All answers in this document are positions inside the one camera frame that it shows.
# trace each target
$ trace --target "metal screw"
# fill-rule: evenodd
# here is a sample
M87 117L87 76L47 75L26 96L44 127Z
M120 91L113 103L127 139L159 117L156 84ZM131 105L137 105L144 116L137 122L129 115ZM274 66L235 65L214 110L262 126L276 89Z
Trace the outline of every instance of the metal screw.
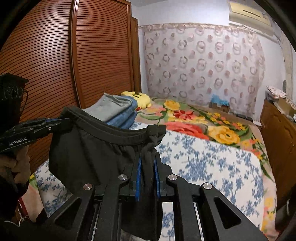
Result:
M120 174L120 175L118 176L118 179L119 179L120 181L124 181L124 180L126 180L127 178L128 178L128 176L125 175L125 174Z
M90 183L84 184L83 189L84 190L91 190L92 189L92 184L90 184Z
M168 176L168 178L170 180L174 181L174 180L177 180L178 177L175 174L171 174L171 175Z
M213 187L212 184L210 184L210 183L204 183L203 186L204 186L204 188L207 189L207 190L210 190L210 189L212 189L212 187Z

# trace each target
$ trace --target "wooden wardrobe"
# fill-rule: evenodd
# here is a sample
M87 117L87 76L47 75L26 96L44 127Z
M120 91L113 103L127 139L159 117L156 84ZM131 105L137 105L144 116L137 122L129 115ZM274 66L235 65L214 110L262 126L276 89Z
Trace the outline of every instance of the wooden wardrobe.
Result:
M296 184L296 124L267 100L264 101L261 124L261 134L276 182L277 206L281 208Z
M64 106L87 108L104 92L133 91L135 68L125 0L42 0L0 51L0 73L29 80L21 121L57 117ZM30 146L32 172L48 158L50 142Z

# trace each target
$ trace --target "person's hand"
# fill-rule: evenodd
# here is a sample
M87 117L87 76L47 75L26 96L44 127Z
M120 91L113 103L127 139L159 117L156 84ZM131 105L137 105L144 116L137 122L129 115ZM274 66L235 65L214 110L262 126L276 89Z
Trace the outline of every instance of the person's hand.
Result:
M25 184L30 178L29 146L23 147L16 153L16 159L0 155L0 176L10 183Z
M16 165L11 169L16 173L15 183L26 184L31 175L30 157L28 155L29 146L25 146L16 153Z

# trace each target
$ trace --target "red flower pattern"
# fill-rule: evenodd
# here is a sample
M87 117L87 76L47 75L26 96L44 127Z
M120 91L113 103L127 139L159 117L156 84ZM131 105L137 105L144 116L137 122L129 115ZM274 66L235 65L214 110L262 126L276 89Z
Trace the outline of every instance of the red flower pattern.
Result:
M193 120L194 114L193 111L190 110L175 110L174 117L182 120Z
M208 136L203 134L202 129L196 125L190 125L183 122L166 122L167 130L177 131L200 139L210 140Z
M253 149L253 150L251 150L251 152L253 152L253 154L254 154L255 156L260 155L260 152L259 152L257 149Z
M232 125L236 128L236 129L238 129L239 131L241 130L241 128L236 124L236 123L232 123Z
M250 143L253 145L253 144L256 143L256 140L252 140L252 139L250 139Z

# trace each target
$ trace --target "lace curtain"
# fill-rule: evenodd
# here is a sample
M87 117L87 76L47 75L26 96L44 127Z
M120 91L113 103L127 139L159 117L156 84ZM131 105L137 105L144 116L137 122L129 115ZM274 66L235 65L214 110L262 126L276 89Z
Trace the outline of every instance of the lace curtain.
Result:
M288 99L293 95L293 53L292 46L286 35L281 31L281 48L284 55L286 67L286 94Z
M144 28L151 97L208 105L213 94L237 113L252 116L265 58L255 32L208 24Z

